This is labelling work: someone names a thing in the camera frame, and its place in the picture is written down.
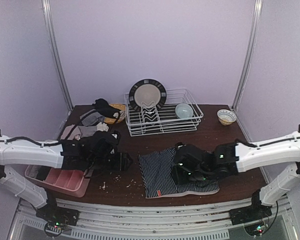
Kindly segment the striped navy underwear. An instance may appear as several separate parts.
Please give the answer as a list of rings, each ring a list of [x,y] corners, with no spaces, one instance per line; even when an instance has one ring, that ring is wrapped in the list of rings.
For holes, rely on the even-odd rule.
[[[171,176],[173,157],[176,150],[173,147],[139,155],[138,162],[147,199],[183,197],[187,195],[213,195],[219,192],[216,181],[190,182],[176,185]]]

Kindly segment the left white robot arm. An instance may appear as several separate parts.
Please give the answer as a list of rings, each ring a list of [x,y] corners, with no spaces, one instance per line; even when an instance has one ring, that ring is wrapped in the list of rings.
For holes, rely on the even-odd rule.
[[[95,167],[111,171],[126,171],[133,160],[119,152],[118,131],[97,131],[80,139],[35,141],[25,136],[8,137],[0,130],[0,184],[30,204],[36,210],[57,209],[52,194],[18,174],[12,165],[33,165],[86,173]]]

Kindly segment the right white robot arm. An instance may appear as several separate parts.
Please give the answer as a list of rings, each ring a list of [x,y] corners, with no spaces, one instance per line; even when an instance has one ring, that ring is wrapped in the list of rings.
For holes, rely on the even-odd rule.
[[[252,169],[288,163],[268,185],[251,199],[254,208],[271,207],[300,183],[300,125],[291,134],[255,143],[236,139],[207,151],[193,144],[177,144],[171,169],[176,185],[216,182]]]

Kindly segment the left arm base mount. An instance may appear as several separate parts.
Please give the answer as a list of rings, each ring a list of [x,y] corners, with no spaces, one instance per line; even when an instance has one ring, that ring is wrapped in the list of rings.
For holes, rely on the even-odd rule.
[[[56,207],[39,208],[36,217],[46,221],[43,231],[47,237],[55,239],[59,237],[69,226],[76,226],[80,212],[75,209]]]

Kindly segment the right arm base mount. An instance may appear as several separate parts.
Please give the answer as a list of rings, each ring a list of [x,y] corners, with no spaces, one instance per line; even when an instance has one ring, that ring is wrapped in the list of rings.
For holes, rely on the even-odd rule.
[[[245,232],[251,237],[261,237],[267,233],[274,225],[278,213],[279,204],[275,202],[275,215],[270,223],[270,217],[272,216],[272,206],[262,204],[261,200],[256,198],[251,199],[251,205],[231,209],[229,211],[229,217],[233,226],[244,224]]]

